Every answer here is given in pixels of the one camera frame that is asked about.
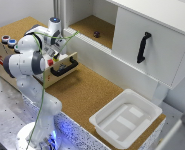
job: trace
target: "black drawer handle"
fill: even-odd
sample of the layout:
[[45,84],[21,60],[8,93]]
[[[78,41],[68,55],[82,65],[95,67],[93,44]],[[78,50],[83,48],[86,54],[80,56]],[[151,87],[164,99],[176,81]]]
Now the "black drawer handle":
[[148,38],[150,38],[152,35],[148,32],[145,32],[145,36],[143,37],[142,41],[141,41],[141,45],[139,48],[139,53],[138,53],[138,57],[137,57],[137,63],[141,63],[142,61],[145,60],[145,57],[143,56],[144,50],[145,50],[145,45],[146,45],[146,40]]
[[56,71],[54,70],[54,68],[52,67],[50,69],[50,72],[56,76],[56,77],[59,77],[63,74],[65,74],[66,72],[70,71],[71,69],[75,68],[77,65],[78,65],[78,62],[76,60],[73,59],[73,57],[70,57],[70,62],[72,63],[70,66],[66,67],[65,69],[62,69],[60,71]]

